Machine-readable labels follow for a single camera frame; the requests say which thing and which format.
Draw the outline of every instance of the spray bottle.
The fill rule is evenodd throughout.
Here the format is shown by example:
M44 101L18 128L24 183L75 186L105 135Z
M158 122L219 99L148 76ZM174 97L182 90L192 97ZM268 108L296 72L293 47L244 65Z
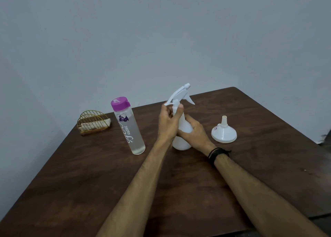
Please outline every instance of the spray bottle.
M187 89L190 87L191 87L191 85L188 83L185 84L184 86L180 87L178 90L176 90L171 95L169 100L164 104L164 105L172 105L172 111L173 111L174 115L176 114L177 108L180 105L180 101L182 99L186 99L191 104L195 105L195 103L192 101L192 99L188 95ZM181 115L181 117L179 119L179 130L181 130L183 132L187 132L187 133L190 133L193 130L190 123L185 120L184 113ZM178 137L178 136L176 136L175 139L173 140L172 146L174 148L176 148L177 150L181 150L181 151L191 148L191 145L189 143L187 143L184 139L182 139L181 137Z

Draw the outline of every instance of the white funnel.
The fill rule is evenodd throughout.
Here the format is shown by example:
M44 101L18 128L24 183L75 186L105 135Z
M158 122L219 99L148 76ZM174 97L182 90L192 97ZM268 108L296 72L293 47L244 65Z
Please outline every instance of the white funnel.
M222 123L212 129L212 137L221 143L231 143L236 140L237 132L227 124L227 117L222 117Z

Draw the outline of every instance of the black wrist band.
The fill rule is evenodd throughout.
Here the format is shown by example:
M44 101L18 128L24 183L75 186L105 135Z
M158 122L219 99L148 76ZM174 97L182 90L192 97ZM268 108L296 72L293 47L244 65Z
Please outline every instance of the black wrist band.
M214 165L214 162L216 160L216 157L220 154L225 154L227 156L229 156L229 152L231 151L227 151L227 150L224 150L223 148L220 148L220 147L217 147L215 148L214 150L212 150L209 155L208 155L208 162L213 166L215 167Z

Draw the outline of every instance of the purple logo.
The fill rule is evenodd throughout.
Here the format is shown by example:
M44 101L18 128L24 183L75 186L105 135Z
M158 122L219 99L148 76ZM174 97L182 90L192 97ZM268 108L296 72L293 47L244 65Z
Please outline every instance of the purple logo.
M118 117L119 117L119 121L120 121L120 122L126 122L126 121L129 121L129 119L127 118L127 116L122 117L121 115L119 115Z

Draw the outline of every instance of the spray nozzle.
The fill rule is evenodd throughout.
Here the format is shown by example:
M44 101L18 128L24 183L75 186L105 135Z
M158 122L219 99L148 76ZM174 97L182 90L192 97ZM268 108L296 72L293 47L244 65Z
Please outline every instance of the spray nozzle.
M190 88L191 85L189 83L185 84L184 86L180 87L178 90L176 90L169 100L164 105L174 105L175 107L178 107L180 104L180 101L182 99L186 99L191 104L195 105L195 103L192 101L190 96L188 95L187 89Z

